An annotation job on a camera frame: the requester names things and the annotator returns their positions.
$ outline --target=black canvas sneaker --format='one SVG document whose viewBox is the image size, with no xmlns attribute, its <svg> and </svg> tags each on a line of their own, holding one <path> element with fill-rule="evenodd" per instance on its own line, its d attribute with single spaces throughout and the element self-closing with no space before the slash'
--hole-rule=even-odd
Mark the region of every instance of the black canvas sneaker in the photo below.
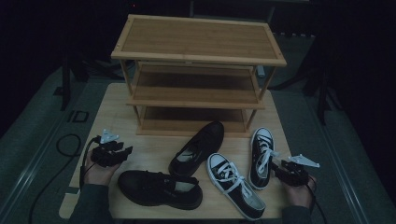
<svg viewBox="0 0 396 224">
<path fill-rule="evenodd" d="M 249 221 L 260 219 L 265 203 L 242 177 L 235 165 L 219 153 L 209 156 L 206 168 L 213 184 Z"/>
<path fill-rule="evenodd" d="M 264 189 L 270 180 L 271 161 L 279 153 L 275 152 L 275 144 L 270 131 L 259 128 L 250 140 L 251 166 L 248 182 L 254 189 Z"/>
<path fill-rule="evenodd" d="M 172 159 L 169 174 L 192 176 L 210 154 L 218 152 L 224 138 L 219 121 L 206 124 Z"/>
<path fill-rule="evenodd" d="M 149 171 L 125 171 L 119 177 L 121 192 L 143 206 L 169 205 L 183 210 L 197 208 L 203 193 L 194 177 L 165 175 Z"/>
</svg>

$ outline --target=wooden table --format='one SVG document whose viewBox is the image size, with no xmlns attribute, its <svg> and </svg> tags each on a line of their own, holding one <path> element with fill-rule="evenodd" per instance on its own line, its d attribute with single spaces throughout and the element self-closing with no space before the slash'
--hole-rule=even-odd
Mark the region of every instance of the wooden table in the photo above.
<svg viewBox="0 0 396 224">
<path fill-rule="evenodd" d="M 146 207 L 129 201 L 120 192 L 117 186 L 119 175 L 126 170 L 148 170 L 168 174 L 168 165 L 183 146 L 191 139 L 188 136 L 156 136 L 136 135 L 137 120 L 132 108 L 125 104 L 128 90 L 125 84 L 114 83 L 107 88 L 106 95 L 96 115 L 88 141 L 96 135 L 101 135 L 103 129 L 120 135 L 119 142 L 124 142 L 126 147 L 134 146 L 128 161 L 125 161 L 115 173 L 110 183 L 109 199 L 110 212 L 114 218 L 243 218 L 231 201 L 227 199 L 210 181 L 205 163 L 193 175 L 199 180 L 204 198 L 202 204 L 195 210 L 184 211 L 166 205 Z M 266 109 L 257 112 L 252 129 L 265 127 L 271 130 L 276 143 L 276 151 L 281 153 L 278 158 L 285 160 L 290 155 L 289 146 L 282 129 L 276 107 L 271 95 L 267 92 L 264 96 Z M 226 137 L 219 153 L 233 161 L 241 175 L 248 175 L 250 163 L 249 138 Z M 78 188 L 79 166 L 73 174 L 69 187 Z M 272 176 L 268 187 L 256 191 L 265 201 L 267 207 L 263 218 L 280 217 L 280 211 L 287 205 L 286 196 L 279 180 Z M 78 201 L 78 194 L 65 194 L 59 214 L 69 218 Z"/>
</svg>

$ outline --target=canvas sneaker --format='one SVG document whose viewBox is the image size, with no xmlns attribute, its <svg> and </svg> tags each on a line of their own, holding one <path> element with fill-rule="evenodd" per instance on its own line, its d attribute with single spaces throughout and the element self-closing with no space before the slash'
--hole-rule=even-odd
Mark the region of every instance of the canvas sneaker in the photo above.
<svg viewBox="0 0 396 224">
<path fill-rule="evenodd" d="M 131 170 L 123 172 L 118 183 L 121 192 L 129 200 L 143 206 L 165 204 L 192 210 L 203 199 L 202 190 L 195 177 Z"/>
<path fill-rule="evenodd" d="M 271 132 L 257 129 L 250 140 L 251 165 L 248 183 L 254 189 L 264 189 L 270 180 L 272 158 L 278 156 Z"/>
<path fill-rule="evenodd" d="M 245 181 L 233 162 L 219 153 L 209 156 L 206 168 L 212 183 L 235 205 L 249 221 L 260 219 L 265 203 Z"/>
</svg>

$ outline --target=hand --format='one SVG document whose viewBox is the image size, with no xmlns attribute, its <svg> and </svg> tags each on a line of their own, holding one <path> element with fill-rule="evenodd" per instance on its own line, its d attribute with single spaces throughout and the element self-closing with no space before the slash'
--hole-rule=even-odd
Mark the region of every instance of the hand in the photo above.
<svg viewBox="0 0 396 224">
<path fill-rule="evenodd" d="M 316 179 L 313 176 L 311 177 L 312 179 L 309 178 L 308 186 L 313 191 L 315 191 Z M 288 195 L 288 199 L 291 205 L 303 206 L 308 209 L 311 207 L 313 198 L 311 192 L 305 185 L 300 187 L 292 187 L 284 182 L 282 182 L 282 185 L 285 188 L 286 194 Z"/>
<path fill-rule="evenodd" d="M 91 154 L 92 151 L 89 151 L 87 154 L 87 164 L 85 165 L 86 174 L 84 176 L 84 183 L 108 186 L 111 177 L 114 175 L 116 170 L 119 169 L 120 164 L 106 168 L 102 167 L 98 164 L 95 164 L 91 160 Z"/>
</svg>

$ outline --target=black cable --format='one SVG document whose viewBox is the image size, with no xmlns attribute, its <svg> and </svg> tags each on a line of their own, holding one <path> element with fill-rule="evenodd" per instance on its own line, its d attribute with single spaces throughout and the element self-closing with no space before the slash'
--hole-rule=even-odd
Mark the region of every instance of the black cable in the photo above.
<svg viewBox="0 0 396 224">
<path fill-rule="evenodd" d="M 96 163 L 92 164 L 90 167 L 88 167 L 88 169 L 85 171 L 84 176 L 88 173 L 88 171 L 91 170 L 91 168 L 96 165 Z"/>
<path fill-rule="evenodd" d="M 316 186 L 316 185 L 317 185 L 317 182 L 314 180 L 314 178 L 312 178 L 311 176 L 309 176 L 309 177 L 312 179 L 312 181 L 314 181 L 314 184 L 315 184 L 315 186 Z M 326 216 L 324 215 L 324 212 L 323 212 L 322 208 L 320 207 L 320 205 L 319 205 L 319 203 L 318 203 L 318 201 L 317 201 L 317 197 L 315 196 L 314 191 L 308 186 L 308 184 L 306 184 L 306 187 L 308 188 L 309 193 L 310 193 L 311 196 L 312 196 L 312 200 L 313 200 L 314 204 L 317 206 L 317 208 L 318 208 L 320 214 L 321 214 L 322 217 L 323 217 L 323 222 L 324 222 L 325 224 L 327 224 L 327 218 L 326 218 Z"/>
<path fill-rule="evenodd" d="M 79 188 L 80 189 L 82 189 L 82 186 L 84 186 L 84 177 L 85 177 L 85 174 L 87 174 L 87 172 L 85 171 L 85 161 L 87 160 L 88 151 L 89 151 L 91 144 L 93 142 L 100 144 L 100 139 L 101 139 L 101 136 L 99 136 L 99 135 L 94 137 L 93 139 L 90 140 L 90 142 L 85 147 L 84 156 L 82 158 L 82 163 L 81 163 L 81 166 L 79 167 Z"/>
<path fill-rule="evenodd" d="M 76 148 L 76 151 L 74 152 L 74 154 L 72 154 L 72 155 L 68 155 L 68 154 L 66 154 L 66 153 L 63 153 L 61 150 L 60 150 L 60 148 L 59 148 L 59 143 L 63 140 L 63 139 L 65 139 L 66 137 L 68 137 L 68 136 L 75 136 L 76 138 L 77 138 L 77 140 L 78 140 L 78 147 Z M 67 135 L 65 135 L 65 136 L 63 136 L 63 137 L 61 137 L 60 139 L 58 139 L 58 141 L 56 142 L 56 147 L 57 147 L 57 150 L 58 150 L 58 152 L 60 152 L 62 155 L 64 155 L 64 156 L 66 156 L 66 157 L 69 157 L 70 159 L 67 161 L 67 163 L 64 165 L 64 167 L 62 167 L 62 169 L 61 170 L 59 170 L 58 171 L 58 173 L 56 174 L 56 175 L 54 175 L 53 177 L 52 177 L 52 179 L 44 186 L 44 188 L 42 189 L 42 190 L 40 190 L 40 192 L 35 196 L 35 200 L 33 201 L 33 203 L 32 203 L 32 205 L 31 205 L 31 207 L 30 207 L 30 210 L 29 210 L 29 220 L 28 220 L 28 223 L 29 224 L 32 224 L 32 221 L 33 221 L 33 212 L 34 212 L 34 210 L 35 210 L 35 205 L 36 205 L 36 203 L 38 202 L 38 199 L 41 197 L 41 195 L 44 193 L 44 191 L 47 189 L 47 187 L 52 183 L 52 181 L 70 164 L 70 162 L 75 158 L 75 157 L 78 157 L 80 154 L 78 154 L 78 152 L 79 152 L 79 148 L 81 147 L 81 139 L 78 137 L 78 135 L 76 135 L 76 134 L 73 134 L 73 133 L 70 133 L 70 134 L 67 134 Z"/>
</svg>

